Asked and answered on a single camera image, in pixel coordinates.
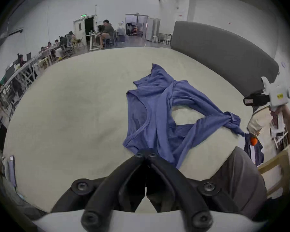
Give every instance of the computer monitor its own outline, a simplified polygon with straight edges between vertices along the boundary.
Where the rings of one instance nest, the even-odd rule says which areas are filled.
[[[27,61],[29,61],[31,59],[31,52],[29,52],[28,54],[27,54]]]
[[[15,72],[14,65],[12,65],[5,72],[5,79],[6,79],[5,82],[7,82],[10,79],[10,77],[14,74],[14,72]]]

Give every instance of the white wall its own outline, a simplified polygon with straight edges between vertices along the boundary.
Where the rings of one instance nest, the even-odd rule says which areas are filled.
[[[191,0],[194,22],[212,25],[235,33],[275,57],[277,23],[274,15],[239,0]]]
[[[95,14],[96,4],[98,24],[108,19],[115,29],[119,22],[125,21],[126,13],[160,17],[159,0],[44,0],[13,26],[14,29],[23,28],[21,36],[24,40],[11,36],[0,47],[0,78],[5,74],[7,65],[16,59],[17,53],[36,55],[48,41],[53,43],[59,35],[74,31],[73,21],[80,19],[82,14]]]
[[[159,33],[173,33],[176,21],[186,21],[189,0],[160,1]]]

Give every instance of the white table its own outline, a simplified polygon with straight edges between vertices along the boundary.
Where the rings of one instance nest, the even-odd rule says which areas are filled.
[[[95,48],[93,48],[92,47],[92,37],[94,36],[94,37],[96,37],[97,35],[99,35],[100,33],[93,33],[93,34],[89,34],[89,35],[86,35],[86,36],[88,36],[88,37],[90,37],[90,48],[89,48],[89,51],[92,51],[92,50],[95,50],[96,49],[96,47]]]
[[[126,92],[136,88],[133,81],[150,74],[152,63],[175,80],[188,80],[222,111],[239,115],[245,130],[252,108],[243,104],[243,96],[180,52],[129,47],[75,56],[46,69],[23,96],[8,127],[4,155],[15,156],[18,191],[27,202],[50,211],[74,180],[108,176],[132,156],[122,145],[128,128]],[[174,109],[172,115],[177,124],[203,116],[189,108]],[[180,171],[192,179],[210,178],[238,139],[221,127],[189,151]]]

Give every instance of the door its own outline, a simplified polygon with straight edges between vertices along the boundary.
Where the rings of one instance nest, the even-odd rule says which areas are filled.
[[[146,29],[146,39],[152,41],[152,31],[153,31],[154,19],[147,19],[147,29]]]
[[[83,19],[74,21],[74,30],[75,30],[76,38],[80,39],[84,45],[87,45],[86,33],[85,33],[85,22]]]

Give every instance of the gray cloth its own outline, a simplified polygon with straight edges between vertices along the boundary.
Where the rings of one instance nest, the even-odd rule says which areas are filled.
[[[248,155],[239,147],[210,178],[233,199],[243,215],[252,219],[267,200],[263,177]]]

